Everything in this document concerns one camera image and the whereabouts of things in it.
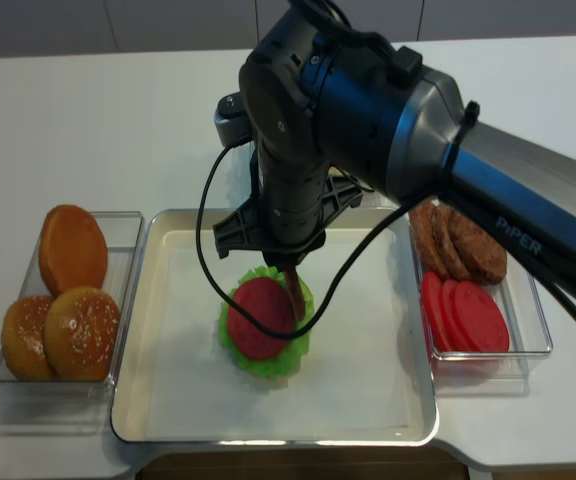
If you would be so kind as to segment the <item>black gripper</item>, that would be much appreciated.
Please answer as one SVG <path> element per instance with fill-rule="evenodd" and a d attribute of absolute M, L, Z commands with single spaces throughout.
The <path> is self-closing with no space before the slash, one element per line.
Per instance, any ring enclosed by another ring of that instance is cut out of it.
<path fill-rule="evenodd" d="M 328 169 L 319 158 L 289 162 L 259 144 L 250 162 L 249 198 L 213 226 L 218 256 L 257 251 L 268 267 L 295 270 L 324 245 L 326 228 L 363 198 L 361 188 Z"/>

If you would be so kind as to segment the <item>black blue robot arm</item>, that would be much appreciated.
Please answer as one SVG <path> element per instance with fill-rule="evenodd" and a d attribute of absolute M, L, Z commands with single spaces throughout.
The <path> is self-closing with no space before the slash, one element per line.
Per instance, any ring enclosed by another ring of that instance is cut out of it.
<path fill-rule="evenodd" d="M 256 146 L 250 197 L 214 228 L 220 257 L 280 269 L 325 241 L 367 184 L 401 217 L 438 197 L 479 225 L 576 321 L 576 160 L 482 123 L 454 79 L 353 29 L 331 1 L 294 1 L 248 56 L 222 144 Z"/>

